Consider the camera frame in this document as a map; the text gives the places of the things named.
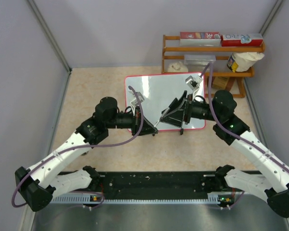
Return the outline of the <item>whiteboard with pink frame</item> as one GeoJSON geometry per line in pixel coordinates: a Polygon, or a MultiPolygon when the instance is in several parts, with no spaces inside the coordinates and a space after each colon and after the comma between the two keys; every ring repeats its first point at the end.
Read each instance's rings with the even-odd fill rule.
{"type": "Polygon", "coordinates": [[[136,92],[143,97],[142,107],[144,115],[155,125],[170,103],[179,99],[184,91],[188,94],[194,93],[196,96],[205,96],[205,81],[200,80],[200,73],[175,73],[159,75],[127,76],[125,78],[125,103],[130,106],[135,100],[133,93],[128,86],[132,86],[136,92]],[[187,78],[192,77],[198,82],[199,90],[194,91],[187,84],[187,78]]]}

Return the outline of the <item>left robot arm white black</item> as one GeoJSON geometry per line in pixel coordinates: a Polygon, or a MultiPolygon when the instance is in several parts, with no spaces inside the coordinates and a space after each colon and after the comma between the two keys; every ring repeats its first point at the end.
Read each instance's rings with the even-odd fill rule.
{"type": "Polygon", "coordinates": [[[45,208],[52,199],[76,190],[93,192],[95,200],[101,201],[102,180],[95,168],[85,166],[72,173],[61,172],[79,156],[95,147],[101,147],[100,143],[109,135],[108,130],[115,128],[130,129],[133,138],[158,133],[138,105],[120,111],[115,98],[102,98],[93,115],[82,122],[60,147],[40,162],[16,170],[16,189],[26,205],[37,212],[45,208]]]}

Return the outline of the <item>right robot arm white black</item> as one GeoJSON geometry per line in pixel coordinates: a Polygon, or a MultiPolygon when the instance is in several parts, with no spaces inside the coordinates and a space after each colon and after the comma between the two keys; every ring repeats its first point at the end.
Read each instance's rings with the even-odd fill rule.
{"type": "Polygon", "coordinates": [[[181,127],[192,118],[215,121],[215,134],[227,145],[242,153],[260,172],[252,175],[225,165],[215,171],[215,185],[225,191],[229,187],[245,191],[263,201],[279,216],[289,218],[289,166],[266,148],[234,113],[233,95],[219,90],[209,102],[196,101],[184,92],[163,110],[160,122],[181,127]]]}

